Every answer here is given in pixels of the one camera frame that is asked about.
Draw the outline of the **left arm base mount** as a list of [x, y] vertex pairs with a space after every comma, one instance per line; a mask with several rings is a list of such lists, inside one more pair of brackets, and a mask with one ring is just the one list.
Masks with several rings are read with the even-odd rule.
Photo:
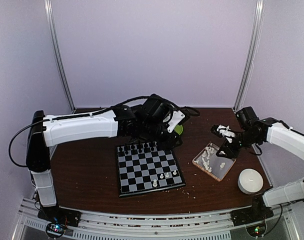
[[59, 208], [58, 212], [39, 210], [37, 217], [48, 221], [45, 233], [52, 239], [63, 237], [70, 231], [69, 227], [78, 227], [81, 212]]

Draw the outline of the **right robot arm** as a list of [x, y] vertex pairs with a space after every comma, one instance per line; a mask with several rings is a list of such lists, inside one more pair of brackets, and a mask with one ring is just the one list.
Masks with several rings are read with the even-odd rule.
[[[226, 159], [238, 157], [241, 149], [251, 146], [259, 148], [262, 144], [271, 145], [290, 154], [304, 163], [304, 134], [293, 129], [283, 120], [273, 117], [260, 119], [251, 106], [235, 113], [241, 127], [232, 130], [222, 124], [213, 125], [211, 132], [225, 140], [216, 155]], [[258, 221], [267, 213], [267, 207], [304, 201], [304, 177], [290, 181], [285, 185], [273, 187], [261, 194], [259, 201], [248, 209], [248, 217]]]

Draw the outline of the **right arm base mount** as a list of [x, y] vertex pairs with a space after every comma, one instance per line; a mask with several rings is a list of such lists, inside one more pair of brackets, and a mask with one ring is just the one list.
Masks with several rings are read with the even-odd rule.
[[233, 225], [244, 226], [246, 232], [255, 238], [263, 237], [267, 233], [266, 220], [272, 218], [274, 213], [271, 209], [257, 211], [251, 207], [231, 211]]

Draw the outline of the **white chess piece tall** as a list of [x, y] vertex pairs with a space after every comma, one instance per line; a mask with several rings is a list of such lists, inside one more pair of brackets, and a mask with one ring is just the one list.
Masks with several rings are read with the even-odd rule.
[[153, 180], [152, 186], [153, 186], [153, 187], [157, 187], [157, 186], [158, 186], [158, 183], [157, 183], [157, 180], [156, 180], [156, 179]]

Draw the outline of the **black white chessboard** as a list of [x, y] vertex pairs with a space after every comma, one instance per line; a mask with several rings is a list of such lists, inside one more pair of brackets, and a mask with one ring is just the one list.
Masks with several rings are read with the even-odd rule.
[[[116, 146], [115, 157], [120, 198], [186, 185], [174, 151], [159, 149], [154, 142]], [[154, 179], [157, 187], [152, 186]]]

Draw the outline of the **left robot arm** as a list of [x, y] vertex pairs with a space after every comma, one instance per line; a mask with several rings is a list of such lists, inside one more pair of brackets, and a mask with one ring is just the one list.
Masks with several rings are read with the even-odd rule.
[[29, 126], [26, 166], [44, 213], [53, 222], [64, 217], [57, 206], [50, 165], [50, 147], [94, 138], [133, 137], [156, 142], [165, 149], [180, 145], [175, 127], [188, 119], [184, 109], [157, 94], [139, 96], [97, 111], [68, 115], [34, 113]]

